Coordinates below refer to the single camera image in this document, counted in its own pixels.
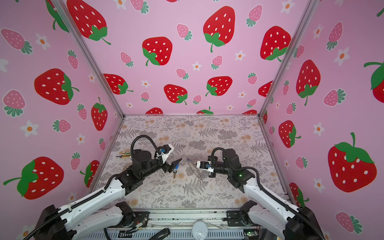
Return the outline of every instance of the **red strawberry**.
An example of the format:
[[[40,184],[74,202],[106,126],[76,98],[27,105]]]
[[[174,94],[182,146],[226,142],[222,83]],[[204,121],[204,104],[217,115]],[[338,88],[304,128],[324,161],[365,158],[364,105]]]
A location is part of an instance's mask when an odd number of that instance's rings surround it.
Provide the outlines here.
[[[77,60],[76,58],[76,54],[74,53],[74,51],[72,49],[68,50],[68,61],[70,63],[70,65],[73,67],[73,69],[77,69],[77,67],[79,66],[79,61]]]
[[[67,8],[81,35],[94,41],[107,36],[107,23],[96,9],[82,0],[67,0]]]
[[[259,95],[263,96],[263,97],[266,97],[266,95],[268,94],[269,92],[269,89],[271,88],[271,85],[272,85],[272,81],[262,85],[260,88],[259,88]]]
[[[17,90],[10,90],[4,97],[3,103],[6,105],[3,109],[11,117],[20,116],[24,113],[25,100],[23,95]]]
[[[308,96],[314,94],[320,84],[320,71],[312,60],[306,60],[301,66],[296,83],[296,92],[301,98],[306,98],[304,106],[307,106]]]
[[[91,117],[96,129],[101,131],[107,122],[108,112],[105,106],[101,104],[100,98],[99,103],[95,103],[91,109]]]
[[[344,192],[356,191],[376,178],[376,166],[369,154],[355,147],[355,134],[351,132],[353,146],[341,142],[328,152],[328,165],[336,187]]]
[[[227,44],[235,32],[235,11],[225,6],[208,18],[203,27],[205,40],[216,47]]]
[[[154,65],[163,66],[169,62],[172,42],[164,36],[148,38],[144,40],[142,48],[144,56],[148,58],[146,66],[148,66],[148,61]]]
[[[360,221],[357,220],[354,216],[349,216],[345,212],[339,212],[335,215],[337,222],[345,228],[345,230],[353,233],[355,231],[357,234],[362,233],[362,225]]]
[[[20,33],[7,28],[2,28],[1,34],[12,48],[20,50],[22,53],[28,55],[33,53],[31,44],[28,41],[24,41],[24,38]]]
[[[35,90],[43,98],[59,105],[68,104],[73,97],[71,80],[60,69],[53,68],[35,79]]]
[[[207,94],[210,93],[213,96],[221,96],[227,92],[229,87],[232,85],[232,78],[228,76],[214,77],[208,80],[207,83]]]
[[[331,51],[336,47],[337,41],[341,38],[342,34],[343,34],[343,22],[338,22],[333,27],[332,31],[329,33],[329,36],[328,36],[329,42],[327,42],[328,51]]]
[[[71,159],[71,168],[72,170],[76,170],[80,165],[80,153],[75,152]]]
[[[163,111],[160,108],[152,108],[148,110],[145,114],[163,114]]]
[[[167,99],[172,103],[185,102],[187,105],[185,100],[188,98],[188,92],[185,88],[168,84],[164,86],[164,93],[166,94]]]
[[[7,180],[7,185],[13,180],[20,179],[17,191],[26,199],[37,199],[56,188],[64,178],[63,169],[52,159],[38,157],[28,163],[22,170],[22,176]]]
[[[280,124],[279,136],[287,148],[290,148],[295,144],[296,138],[301,138],[301,136],[296,137],[296,127],[290,120]]]
[[[283,55],[291,42],[291,35],[279,26],[271,27],[264,35],[260,56],[265,60],[273,60]]]
[[[85,175],[84,176],[84,183],[89,188],[91,185],[91,182],[93,180],[93,177],[95,176],[95,173],[99,167],[100,162],[97,160],[93,160],[86,168],[85,173],[80,171],[81,174]]]
[[[384,103],[384,63],[369,62],[365,63],[364,67],[369,65],[380,65],[371,76],[371,90],[373,96]]]

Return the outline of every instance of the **pink strawberry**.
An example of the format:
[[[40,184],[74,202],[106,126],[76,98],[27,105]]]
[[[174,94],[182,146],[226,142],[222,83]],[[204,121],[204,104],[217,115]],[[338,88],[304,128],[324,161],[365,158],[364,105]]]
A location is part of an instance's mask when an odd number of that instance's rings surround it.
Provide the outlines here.
[[[341,38],[342,34],[343,34],[343,22],[338,22],[333,27],[332,31],[328,36],[328,41],[329,41],[327,42],[328,51],[331,51],[336,47],[337,41]]]
[[[249,82],[249,84],[254,85],[256,83],[256,81],[257,81],[256,73],[250,73],[248,75],[248,80],[247,81]]]
[[[87,109],[84,108],[84,105],[77,105],[77,111],[79,111],[79,117],[81,117],[82,120],[87,119]]]
[[[75,152],[71,159],[71,168],[72,170],[76,170],[80,165],[80,153]]]
[[[201,102],[201,96],[200,95],[196,95],[193,98],[193,104],[198,105],[200,102]]]
[[[19,91],[10,90],[3,97],[3,103],[6,105],[3,108],[5,113],[13,118],[24,113],[22,109],[25,108],[25,100]]]
[[[65,120],[65,119],[62,119],[62,120],[56,120],[55,122],[53,122],[53,130],[55,130],[56,132],[67,132],[71,129],[71,124]]]
[[[249,28],[253,27],[258,20],[262,17],[263,6],[257,5],[249,11],[247,18],[247,25]]]
[[[295,163],[296,163],[296,166],[298,166],[298,168],[300,169],[307,168],[308,166],[308,162],[307,162],[307,159],[305,159],[305,157],[298,157]]]
[[[216,70],[219,68],[219,66],[223,63],[223,56],[218,55],[214,59],[212,59],[211,68],[213,70]]]
[[[105,141],[103,138],[100,138],[99,144],[100,144],[100,149],[104,151],[105,150]]]
[[[177,33],[179,34],[179,37],[184,38],[184,40],[189,41],[192,39],[192,32],[189,30],[189,28],[186,25],[178,24],[176,26]]]
[[[252,99],[251,101],[248,102],[247,104],[247,108],[251,108],[253,107],[255,104],[256,104],[257,100],[256,99]]]
[[[147,102],[147,101],[149,100],[149,94],[148,94],[147,92],[143,92],[143,93],[141,94],[141,100],[142,100],[143,102]]]
[[[176,69],[176,73],[177,73],[179,78],[182,78],[184,80],[189,78],[188,73],[184,69],[178,68],[178,69]]]
[[[347,94],[343,89],[339,89],[337,91],[333,89],[325,96],[324,104],[331,107],[335,106],[337,103],[341,104],[345,100],[346,95]]]
[[[337,222],[345,228],[345,230],[353,233],[355,231],[357,234],[362,233],[362,225],[360,221],[357,220],[354,216],[349,216],[345,212],[339,212],[335,215]]]
[[[77,69],[77,67],[79,66],[79,61],[77,60],[76,58],[76,54],[74,53],[74,51],[72,49],[68,50],[68,61],[70,63],[70,65],[73,67],[73,69]]]

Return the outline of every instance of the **white flower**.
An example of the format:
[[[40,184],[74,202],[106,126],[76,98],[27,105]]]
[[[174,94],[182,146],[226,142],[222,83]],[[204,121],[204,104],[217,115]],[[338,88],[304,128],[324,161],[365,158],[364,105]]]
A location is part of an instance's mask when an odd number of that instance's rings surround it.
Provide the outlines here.
[[[286,12],[288,14],[295,3],[293,3],[292,0],[288,0],[286,2],[282,2],[281,5],[283,8],[281,9],[280,13]]]
[[[313,180],[314,180],[314,185],[313,185],[313,187],[314,187],[314,188],[317,188],[317,190],[319,190],[319,192],[321,193],[321,190],[322,190],[322,189],[325,189],[324,185],[321,184],[321,179],[316,180],[316,178],[314,178]]]
[[[244,91],[242,91],[241,93],[239,93],[239,98],[244,98],[245,95],[246,95],[246,93],[244,93]]]
[[[82,143],[85,143],[84,139],[85,139],[85,136],[81,135],[81,133],[79,133],[79,137],[76,138],[76,140],[79,141],[79,145]]]
[[[141,81],[141,85],[144,86],[145,88],[148,88],[148,86],[150,86],[148,81]]]
[[[192,64],[193,70],[200,71],[201,65],[199,65],[199,62],[196,62],[195,64]]]
[[[347,54],[348,51],[349,51],[349,47],[347,47],[344,51],[341,49],[338,51],[338,56],[335,58],[334,61],[339,62],[339,66],[341,66],[343,64],[344,60],[349,59],[349,55]]]
[[[17,235],[16,239],[17,240],[22,240],[24,239],[28,233],[32,232],[34,229],[35,229],[35,224],[31,225],[31,226],[24,226],[23,227],[23,230],[22,230],[22,233],[20,233],[19,235]]]
[[[20,129],[25,131],[25,136],[28,137],[29,135],[37,135],[36,129],[39,127],[39,125],[33,125],[31,121],[27,121],[26,126],[21,126]]]
[[[313,39],[315,38],[319,38],[320,37],[320,33],[321,31],[323,30],[323,26],[321,26],[321,24],[319,23],[319,26],[317,26],[317,28],[315,30],[313,30]]]
[[[241,50],[239,53],[235,53],[235,60],[240,60],[242,61],[243,60],[243,57],[245,56],[245,53],[243,53],[243,50]]]
[[[5,65],[7,65],[9,62],[5,59],[0,58],[0,71],[7,72],[7,69],[5,68]]]
[[[125,3],[127,2],[127,0],[113,0],[115,3],[116,3],[116,7],[117,9],[124,9],[124,10],[127,10],[127,8],[125,7]]]
[[[51,45],[47,42],[47,37],[46,36],[40,36],[40,34],[36,33],[37,39],[36,43],[41,45],[41,47],[44,50],[47,50],[47,47],[50,48]]]

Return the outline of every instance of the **strawberry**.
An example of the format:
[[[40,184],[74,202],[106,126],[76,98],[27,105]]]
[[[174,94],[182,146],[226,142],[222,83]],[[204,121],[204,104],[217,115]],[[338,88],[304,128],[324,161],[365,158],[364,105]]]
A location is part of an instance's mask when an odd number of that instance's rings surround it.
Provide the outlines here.
[[[296,48],[295,52],[293,53],[294,58],[299,58],[304,53],[304,46],[300,45],[298,48]]]
[[[291,182],[289,184],[289,187],[291,189],[291,192],[293,194],[293,198],[295,199],[296,204],[298,204],[299,207],[305,207],[304,202],[308,202],[310,199],[307,198],[304,200],[303,193],[301,192],[300,188],[296,185],[296,183]]]
[[[131,0],[131,4],[136,11],[140,11],[141,14],[147,14],[149,12],[149,6],[144,0]]]
[[[52,159],[38,157],[22,170],[22,176],[7,180],[3,185],[20,179],[17,191],[26,199],[37,199],[56,188],[64,178],[63,169]]]
[[[346,95],[347,94],[343,89],[339,89],[337,91],[333,89],[325,96],[324,104],[331,107],[335,106],[337,103],[341,104],[345,100]]]
[[[265,60],[273,60],[283,55],[291,42],[291,35],[279,26],[271,27],[264,35],[260,56]]]
[[[108,112],[105,106],[101,104],[100,97],[99,102],[95,103],[91,109],[91,117],[96,129],[101,131],[107,122]]]
[[[104,151],[105,150],[105,141],[103,138],[100,138],[99,145],[100,145],[100,149]]]
[[[295,163],[296,163],[296,166],[300,169],[307,168],[308,166],[308,162],[307,162],[307,159],[305,159],[305,157],[298,157]]]
[[[235,32],[235,11],[229,6],[217,10],[208,18],[203,27],[205,40],[216,47],[227,44]]]
[[[355,231],[357,234],[362,233],[362,225],[360,221],[357,220],[354,216],[349,216],[345,212],[339,212],[335,215],[337,222],[345,228],[345,230],[353,233]]]
[[[3,103],[6,105],[3,109],[7,115],[18,117],[24,113],[25,100],[23,95],[17,90],[10,90],[4,97]]]
[[[184,80],[189,78],[188,73],[184,69],[178,68],[176,69],[176,73],[179,78],[182,78]]]
[[[120,59],[123,63],[125,63],[126,66],[128,67],[133,67],[133,61],[132,61],[132,58],[126,54],[125,52],[121,52],[120,53]]]
[[[196,114],[213,114],[213,112],[211,112],[211,107],[209,107],[208,110],[204,109],[204,110],[198,111]]]
[[[193,98],[193,104],[198,105],[201,102],[201,95],[196,95]]]
[[[286,109],[287,114],[291,115],[294,111],[296,111],[296,103],[290,103]]]
[[[296,92],[301,98],[306,98],[304,106],[307,106],[308,96],[313,95],[320,84],[320,71],[312,60],[307,60],[301,66],[296,82]]]
[[[365,63],[364,67],[370,65],[380,65],[371,76],[371,90],[373,92],[373,96],[384,103],[384,63],[377,62],[369,62]]]
[[[87,119],[87,109],[84,108],[84,105],[79,103],[79,105],[77,105],[77,111],[79,111],[79,117],[81,117],[82,120]]]
[[[247,104],[247,108],[251,108],[253,107],[255,104],[256,104],[257,100],[256,99],[252,99],[251,101],[248,102]]]
[[[126,93],[127,91],[133,92],[133,90],[128,90],[127,82],[124,80],[124,78],[120,77],[119,75],[106,73],[104,73],[103,75],[114,94],[120,95]]]
[[[172,42],[164,36],[148,38],[144,40],[142,48],[144,56],[148,58],[146,66],[148,66],[148,61],[151,61],[153,65],[163,66],[169,62]]]
[[[166,94],[167,99],[172,103],[185,102],[185,104],[187,105],[187,102],[185,100],[188,98],[188,92],[185,88],[172,84],[167,84],[164,86],[164,93]]]
[[[73,69],[77,69],[77,67],[79,66],[79,61],[77,60],[76,58],[76,54],[74,53],[74,51],[72,49],[68,50],[68,61],[70,63],[70,65],[73,67]]]
[[[148,110],[145,114],[163,114],[163,111],[160,108],[152,108]]]
[[[81,35],[94,41],[107,36],[107,23],[96,9],[82,0],[67,0],[67,8]]]
[[[35,90],[43,98],[59,105],[68,104],[73,97],[71,80],[60,69],[53,68],[35,79]]]
[[[254,85],[257,81],[256,73],[250,73],[247,81],[249,84]]]
[[[290,148],[295,144],[296,138],[301,138],[301,136],[296,137],[296,127],[290,120],[280,124],[279,136],[287,148]]]
[[[76,170],[80,165],[80,153],[75,152],[71,159],[71,168],[72,170]]]
[[[142,100],[143,102],[147,102],[147,101],[149,100],[149,94],[148,94],[147,92],[143,92],[143,93],[141,94],[141,100]]]
[[[95,173],[97,171],[97,168],[99,167],[99,164],[100,162],[97,161],[97,160],[93,160],[86,168],[85,170],[85,173],[83,173],[81,170],[80,170],[80,173],[85,175],[84,176],[84,183],[85,185],[87,186],[87,188],[89,188],[89,186],[91,185],[91,182],[93,180],[93,177],[95,176]]]
[[[192,39],[192,32],[189,30],[189,28],[186,25],[178,24],[176,26],[177,33],[179,34],[179,37],[184,38],[184,40],[189,41]]]
[[[221,96],[227,92],[229,87],[232,85],[232,78],[228,76],[214,77],[208,80],[207,83],[207,94],[210,93],[213,96]]]
[[[355,133],[351,132],[353,145],[341,142],[328,152],[328,165],[333,183],[344,192],[356,191],[376,178],[376,166],[369,154],[355,147]]]
[[[266,95],[268,94],[269,92],[269,89],[271,88],[271,85],[272,85],[272,81],[262,85],[260,88],[259,88],[259,95],[263,96],[263,97],[266,97]]]
[[[328,42],[327,42],[328,51],[331,51],[336,47],[337,41],[341,38],[342,34],[343,34],[343,22],[338,22],[333,27],[332,31],[329,33]]]
[[[289,81],[288,81],[288,79],[287,79],[287,80],[285,80],[285,82],[284,82],[284,87],[283,87],[283,95],[284,95],[284,96],[287,95],[288,90],[289,90]]]
[[[263,11],[263,6],[260,4],[249,11],[248,18],[247,18],[247,26],[249,28],[256,25],[256,22],[260,20],[260,18],[262,17],[262,11]]]

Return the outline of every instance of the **strawberry print wall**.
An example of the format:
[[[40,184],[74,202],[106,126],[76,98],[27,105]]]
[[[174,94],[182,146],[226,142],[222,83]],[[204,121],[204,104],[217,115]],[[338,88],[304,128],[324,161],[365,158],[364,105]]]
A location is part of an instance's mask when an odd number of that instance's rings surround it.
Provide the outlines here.
[[[67,0],[126,114],[256,113],[307,0]]]
[[[0,229],[23,239],[86,194],[119,118],[50,1],[6,1],[0,32]]]
[[[321,1],[264,117],[296,204],[329,240],[382,235],[383,11]]]

